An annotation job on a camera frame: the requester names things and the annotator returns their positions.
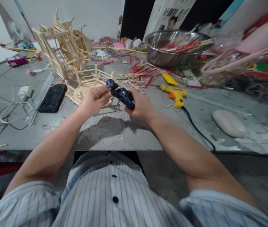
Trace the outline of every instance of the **white striped shirt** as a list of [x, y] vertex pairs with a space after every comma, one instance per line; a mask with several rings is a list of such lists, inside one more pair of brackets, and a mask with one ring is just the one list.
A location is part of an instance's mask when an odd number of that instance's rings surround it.
[[199, 189], [178, 211], [150, 188], [141, 168], [118, 152], [83, 154], [60, 198], [46, 181], [23, 184], [0, 200], [0, 227], [268, 226], [268, 217], [230, 195]]

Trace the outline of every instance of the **person's left hand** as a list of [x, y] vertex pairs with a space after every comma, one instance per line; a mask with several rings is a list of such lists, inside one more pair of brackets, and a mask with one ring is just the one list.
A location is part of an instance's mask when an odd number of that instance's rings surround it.
[[98, 114], [101, 108], [113, 97], [110, 90], [106, 86], [89, 88], [78, 108], [79, 111], [88, 118]]

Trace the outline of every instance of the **black button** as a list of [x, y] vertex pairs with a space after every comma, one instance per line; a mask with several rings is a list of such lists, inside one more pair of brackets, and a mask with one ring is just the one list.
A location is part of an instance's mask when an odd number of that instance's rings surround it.
[[113, 197], [113, 202], [114, 202], [114, 203], [118, 203], [118, 202], [119, 202], [119, 199], [118, 199], [116, 196], [114, 196], [114, 197]]

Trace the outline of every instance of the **black smartphone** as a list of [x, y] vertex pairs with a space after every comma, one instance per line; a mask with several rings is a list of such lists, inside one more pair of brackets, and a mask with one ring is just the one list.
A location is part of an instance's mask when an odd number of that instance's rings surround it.
[[50, 87], [37, 111], [40, 113], [56, 113], [64, 99], [66, 89], [65, 84], [56, 84]]

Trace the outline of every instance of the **floor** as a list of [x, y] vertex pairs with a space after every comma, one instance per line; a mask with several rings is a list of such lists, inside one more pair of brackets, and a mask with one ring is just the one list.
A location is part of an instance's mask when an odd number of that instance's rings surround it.
[[[29, 152], [8, 152], [0, 157], [0, 161], [24, 161], [28, 154]], [[150, 188], [179, 209], [179, 200], [188, 196], [179, 168], [164, 152], [138, 152], [138, 155]], [[59, 170], [56, 189], [60, 193], [66, 186], [73, 156], [74, 153], [71, 152]], [[268, 216], [268, 158], [242, 154], [217, 154], [216, 156]], [[0, 198], [13, 176], [14, 174], [8, 174], [0, 177]]]

